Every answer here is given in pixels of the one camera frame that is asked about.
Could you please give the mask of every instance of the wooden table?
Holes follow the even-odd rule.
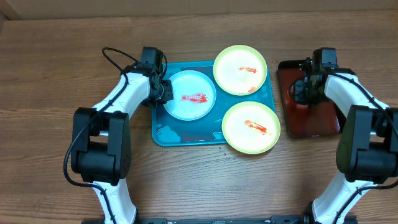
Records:
[[[105,46],[137,58],[142,46],[154,46],[170,62],[180,62],[213,60],[224,48],[245,44],[258,49],[271,70],[282,134],[268,155],[245,156],[228,145],[160,147],[150,135],[150,109],[136,111],[127,184],[141,217],[301,213],[337,170],[339,136],[288,137],[277,64],[336,47],[339,65],[352,68],[374,96],[398,107],[397,21],[398,11],[6,21],[0,35],[0,223],[103,217],[91,189],[65,180],[62,161],[74,111],[102,100],[119,80],[101,54]],[[131,63],[111,56],[120,65]],[[373,191],[352,212],[361,223],[396,223],[397,199],[396,189]]]

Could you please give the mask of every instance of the tray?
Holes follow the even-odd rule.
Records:
[[[213,109],[204,117],[194,121],[181,121],[169,115],[163,105],[152,110],[152,138],[161,146],[194,146],[224,144],[221,132],[224,114],[236,103],[256,101],[275,112],[269,72],[263,86],[247,96],[234,96],[222,90],[213,76],[214,60],[201,62],[169,63],[165,79],[184,70],[195,70],[207,75],[215,84],[217,97]]]

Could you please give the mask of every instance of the blue tray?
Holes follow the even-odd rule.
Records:
[[[233,105],[243,101],[256,101],[275,111],[269,72],[260,90],[247,96],[234,96],[222,90],[214,80],[212,61],[169,63],[165,79],[184,70],[195,70],[207,75],[216,87],[216,103],[204,117],[194,121],[181,121],[159,105],[152,110],[152,138],[161,146],[193,146],[226,143],[221,132],[224,114]]]

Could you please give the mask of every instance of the round plate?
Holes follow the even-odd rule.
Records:
[[[174,100],[164,108],[174,118],[193,121],[204,117],[216,102],[216,88],[202,72],[186,70],[170,77]]]
[[[217,84],[232,95],[254,93],[267,78],[264,57],[254,48],[234,45],[224,49],[216,58],[213,67]]]
[[[223,134],[236,150],[259,154],[272,148],[279,139],[276,114],[258,102],[242,102],[231,107],[223,118]]]

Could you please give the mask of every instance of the plate rim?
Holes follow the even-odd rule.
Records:
[[[249,92],[247,92],[247,93],[234,93],[232,91],[227,90],[225,88],[225,86],[220,85],[220,82],[219,82],[219,80],[217,78],[218,76],[217,76],[217,72],[216,72],[217,69],[216,68],[217,68],[221,58],[223,58],[228,52],[230,52],[232,50],[247,50],[248,52],[254,54],[254,56],[256,56],[257,58],[259,58],[261,66],[264,67],[263,68],[264,78],[262,79],[261,84],[258,86],[258,88],[256,88],[255,91],[250,92],[250,93]],[[232,95],[235,95],[235,96],[247,96],[247,95],[250,95],[252,93],[257,92],[263,86],[263,84],[265,83],[265,81],[267,79],[267,76],[268,76],[268,66],[267,66],[267,62],[266,62],[265,58],[260,54],[260,52],[258,50],[254,49],[254,48],[252,48],[250,46],[247,46],[247,45],[232,45],[232,46],[229,46],[229,47],[225,48],[224,50],[222,50],[217,55],[216,60],[214,61],[214,65],[213,65],[213,76],[214,76],[214,79],[215,79],[217,85],[222,90],[224,90],[225,92],[227,92],[229,94],[232,94]]]
[[[228,119],[227,116],[230,116],[230,114],[233,113],[233,111],[236,110],[237,108],[240,108],[240,107],[242,107],[242,106],[249,106],[249,105],[260,106],[261,108],[264,108],[266,111],[271,112],[271,113],[269,113],[269,114],[273,117],[274,122],[277,124],[276,126],[277,126],[278,135],[277,135],[276,138],[274,138],[274,142],[273,142],[271,145],[269,145],[269,147],[264,147],[263,149],[258,150],[258,151],[255,151],[255,152],[246,152],[246,151],[242,150],[241,148],[236,147],[236,145],[234,145],[234,144],[231,142],[231,140],[227,137],[227,135],[225,134],[225,133],[226,133],[226,131],[225,131],[226,120]],[[242,152],[242,153],[245,153],[245,154],[261,154],[261,153],[263,153],[263,152],[267,152],[268,150],[272,149],[272,148],[275,146],[275,144],[278,142],[279,137],[280,137],[280,121],[279,121],[279,118],[278,118],[278,116],[276,115],[276,113],[275,113],[271,108],[269,108],[267,105],[264,105],[264,104],[262,104],[262,103],[255,102],[255,101],[244,101],[244,102],[240,102],[240,103],[237,103],[237,104],[233,105],[233,106],[232,106],[230,109],[228,109],[228,111],[224,114],[223,122],[222,122],[222,124],[221,124],[221,130],[222,130],[222,132],[223,132],[223,136],[224,136],[225,140],[226,140],[226,141],[228,142],[228,144],[229,144],[232,148],[234,148],[235,150],[237,150],[237,151],[239,151],[239,152]]]
[[[179,72],[177,72],[177,73],[171,75],[171,76],[169,77],[169,80],[172,81],[172,77],[174,77],[174,76],[177,75],[177,74],[180,74],[180,75],[181,75],[181,73],[188,73],[188,72],[190,72],[190,73],[196,73],[197,75],[199,75],[199,76],[201,76],[201,77],[204,77],[204,79],[207,80],[209,84],[211,84],[210,86],[211,86],[211,89],[213,90],[213,94],[214,94],[214,97],[213,97],[213,98],[214,98],[214,100],[213,100],[213,102],[212,102],[212,104],[211,104],[210,109],[209,109],[205,114],[203,114],[203,115],[201,115],[201,116],[198,116],[197,118],[193,118],[193,119],[181,119],[181,118],[179,118],[179,117],[176,117],[174,114],[170,113],[170,112],[167,110],[166,104],[164,104],[163,107],[164,107],[164,109],[169,113],[169,115],[171,115],[173,118],[178,119],[178,120],[180,120],[180,121],[195,121],[195,120],[197,120],[197,119],[200,119],[200,118],[206,116],[206,115],[213,109],[214,105],[216,104],[216,99],[217,99],[217,91],[216,91],[216,87],[215,87],[213,81],[212,81],[207,75],[205,75],[205,74],[202,73],[202,72],[199,72],[199,71],[196,71],[196,70],[184,70],[184,71],[179,71]]]

